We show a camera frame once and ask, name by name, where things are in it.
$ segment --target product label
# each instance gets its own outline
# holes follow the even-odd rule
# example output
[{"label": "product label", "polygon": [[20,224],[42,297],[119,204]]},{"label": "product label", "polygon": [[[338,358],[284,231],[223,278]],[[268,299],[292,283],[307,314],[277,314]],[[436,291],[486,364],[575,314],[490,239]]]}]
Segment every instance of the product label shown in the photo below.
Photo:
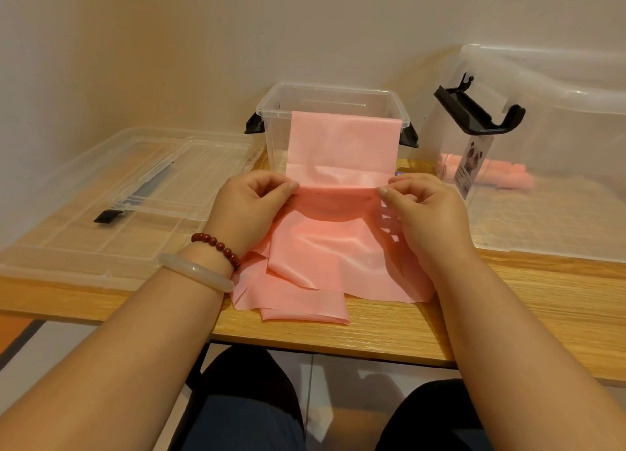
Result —
[{"label": "product label", "polygon": [[465,154],[455,174],[455,184],[463,199],[470,193],[492,143],[493,135],[472,136],[465,147]]}]

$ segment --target red bead bracelet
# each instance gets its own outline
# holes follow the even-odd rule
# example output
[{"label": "red bead bracelet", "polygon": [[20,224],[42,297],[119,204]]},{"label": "red bead bracelet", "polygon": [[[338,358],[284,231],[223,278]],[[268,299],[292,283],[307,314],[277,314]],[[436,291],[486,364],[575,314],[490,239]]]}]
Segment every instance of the red bead bracelet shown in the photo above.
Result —
[{"label": "red bead bracelet", "polygon": [[226,257],[226,259],[231,262],[231,265],[233,266],[235,271],[241,268],[241,262],[239,261],[239,257],[233,253],[233,250],[231,250],[230,248],[226,248],[226,245],[224,245],[222,242],[217,241],[217,238],[212,237],[208,233],[194,233],[192,235],[192,242],[208,243],[212,247],[215,247],[217,251],[223,253],[224,257]]}]

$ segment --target white wall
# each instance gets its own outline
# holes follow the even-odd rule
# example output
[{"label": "white wall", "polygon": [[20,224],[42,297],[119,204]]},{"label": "white wall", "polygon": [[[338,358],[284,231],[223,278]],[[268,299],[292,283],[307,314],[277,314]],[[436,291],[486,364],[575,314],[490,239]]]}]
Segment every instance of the white wall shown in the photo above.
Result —
[{"label": "white wall", "polygon": [[279,80],[397,90],[419,124],[460,44],[626,50],[622,7],[621,0],[0,0],[2,218],[11,206],[19,212],[21,195],[62,163],[124,127],[241,132]]}]

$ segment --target wooden table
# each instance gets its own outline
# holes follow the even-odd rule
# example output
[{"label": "wooden table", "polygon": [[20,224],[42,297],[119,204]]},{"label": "wooden table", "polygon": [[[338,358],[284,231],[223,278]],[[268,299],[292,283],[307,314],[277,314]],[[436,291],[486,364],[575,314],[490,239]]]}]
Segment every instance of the wooden table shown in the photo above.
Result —
[{"label": "wooden table", "polygon": [[[266,166],[261,159],[256,168]],[[399,161],[399,169],[426,171]],[[483,259],[604,384],[626,386],[626,265],[481,250]],[[0,278],[0,311],[62,321],[100,322],[128,291]],[[212,339],[454,367],[441,308],[347,297],[350,325],[268,321],[226,299]]]}]

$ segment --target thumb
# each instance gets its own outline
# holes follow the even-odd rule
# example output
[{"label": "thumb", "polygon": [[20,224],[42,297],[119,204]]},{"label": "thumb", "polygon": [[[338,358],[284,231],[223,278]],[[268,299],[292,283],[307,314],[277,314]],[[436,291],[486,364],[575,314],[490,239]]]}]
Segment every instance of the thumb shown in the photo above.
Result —
[{"label": "thumb", "polygon": [[261,197],[263,208],[273,218],[298,186],[300,185],[297,182],[283,182],[274,190]]},{"label": "thumb", "polygon": [[376,192],[387,204],[387,207],[394,209],[402,218],[414,215],[417,203],[412,199],[388,187],[377,187]]}]

